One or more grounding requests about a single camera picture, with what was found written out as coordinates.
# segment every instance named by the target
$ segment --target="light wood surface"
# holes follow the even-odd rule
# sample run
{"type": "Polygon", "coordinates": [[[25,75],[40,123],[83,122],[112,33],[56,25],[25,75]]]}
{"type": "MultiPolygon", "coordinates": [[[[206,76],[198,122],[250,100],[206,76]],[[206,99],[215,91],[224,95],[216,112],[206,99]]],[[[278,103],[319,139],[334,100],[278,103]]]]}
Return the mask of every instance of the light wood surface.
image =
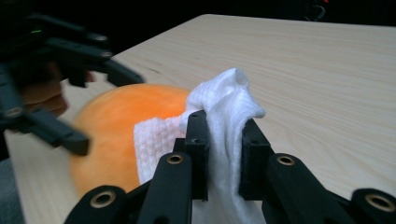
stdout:
{"type": "MultiPolygon", "coordinates": [[[[358,188],[396,195],[395,28],[204,15],[115,59],[147,82],[189,89],[239,67],[267,110],[257,122],[275,152],[300,158],[348,199],[358,188]]],[[[111,88],[64,84],[61,119],[111,88]]],[[[7,140],[27,223],[63,223],[78,202],[65,150],[30,134],[7,140]]]]}

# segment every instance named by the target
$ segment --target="paper towel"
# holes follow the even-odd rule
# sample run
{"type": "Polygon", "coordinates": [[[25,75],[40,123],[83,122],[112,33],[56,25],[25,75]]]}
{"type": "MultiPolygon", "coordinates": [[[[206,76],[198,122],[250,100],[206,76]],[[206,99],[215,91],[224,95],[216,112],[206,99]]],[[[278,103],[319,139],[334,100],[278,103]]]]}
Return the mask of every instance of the paper towel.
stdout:
{"type": "Polygon", "coordinates": [[[265,110],[248,89],[242,70],[232,68],[198,85],[187,99],[186,112],[169,119],[150,119],[134,127],[140,183],[149,181],[159,158],[173,150],[175,138],[185,137],[190,113],[206,112],[210,131],[208,201],[193,201],[192,223],[265,223],[256,203],[238,194],[242,130],[265,110]]]}

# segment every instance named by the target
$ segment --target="human hand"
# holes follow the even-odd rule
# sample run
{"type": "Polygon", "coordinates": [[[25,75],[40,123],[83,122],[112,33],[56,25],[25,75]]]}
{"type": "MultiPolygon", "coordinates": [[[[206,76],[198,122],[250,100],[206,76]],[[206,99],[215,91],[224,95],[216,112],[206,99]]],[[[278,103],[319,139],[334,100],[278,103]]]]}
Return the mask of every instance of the human hand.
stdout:
{"type": "MultiPolygon", "coordinates": [[[[59,117],[68,107],[60,83],[62,75],[56,63],[47,63],[45,71],[50,74],[51,79],[22,87],[21,98],[28,110],[43,107],[59,117]]],[[[92,73],[86,72],[86,80],[94,81],[92,73]]]]}

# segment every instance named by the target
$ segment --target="table surface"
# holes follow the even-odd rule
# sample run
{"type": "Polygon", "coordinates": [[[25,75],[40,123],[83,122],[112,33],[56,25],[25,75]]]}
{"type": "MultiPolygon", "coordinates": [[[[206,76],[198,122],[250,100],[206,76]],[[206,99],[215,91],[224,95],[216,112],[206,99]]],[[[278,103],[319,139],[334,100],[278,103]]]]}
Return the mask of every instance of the table surface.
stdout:
{"type": "MultiPolygon", "coordinates": [[[[396,29],[203,15],[114,57],[145,77],[193,89],[238,67],[267,110],[257,119],[275,152],[300,158],[324,187],[396,195],[396,29]]],[[[69,122],[114,87],[64,84],[69,122]]],[[[31,134],[8,134],[27,223],[63,223],[78,202],[67,152],[31,134]]]]}

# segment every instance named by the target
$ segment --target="white tissue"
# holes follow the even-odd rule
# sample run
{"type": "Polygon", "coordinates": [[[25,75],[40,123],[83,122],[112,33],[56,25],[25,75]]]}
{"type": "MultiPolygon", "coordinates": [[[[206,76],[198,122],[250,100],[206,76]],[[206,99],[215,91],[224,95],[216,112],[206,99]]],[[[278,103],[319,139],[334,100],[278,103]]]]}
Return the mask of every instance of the white tissue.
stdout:
{"type": "Polygon", "coordinates": [[[135,125],[140,183],[153,177],[159,158],[172,151],[175,138],[185,136],[189,114],[202,109],[210,131],[209,198],[208,202],[193,201],[192,223],[265,223],[258,205],[238,194],[242,130],[249,119],[262,118],[265,110],[255,102],[248,90],[248,78],[237,68],[198,85],[180,117],[135,125]]]}

